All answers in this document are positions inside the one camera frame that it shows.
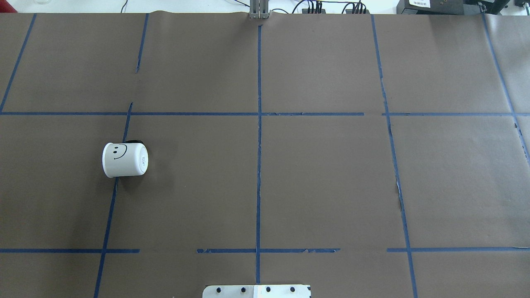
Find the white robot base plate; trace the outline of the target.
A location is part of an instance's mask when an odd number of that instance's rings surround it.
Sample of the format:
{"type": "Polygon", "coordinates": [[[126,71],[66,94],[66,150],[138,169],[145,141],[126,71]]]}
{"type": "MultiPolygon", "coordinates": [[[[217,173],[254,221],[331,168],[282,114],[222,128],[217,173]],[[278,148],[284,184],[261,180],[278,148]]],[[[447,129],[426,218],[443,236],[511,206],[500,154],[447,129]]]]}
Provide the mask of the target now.
{"type": "Polygon", "coordinates": [[[310,285],[210,285],[205,287],[203,298],[311,298],[310,285]]]}

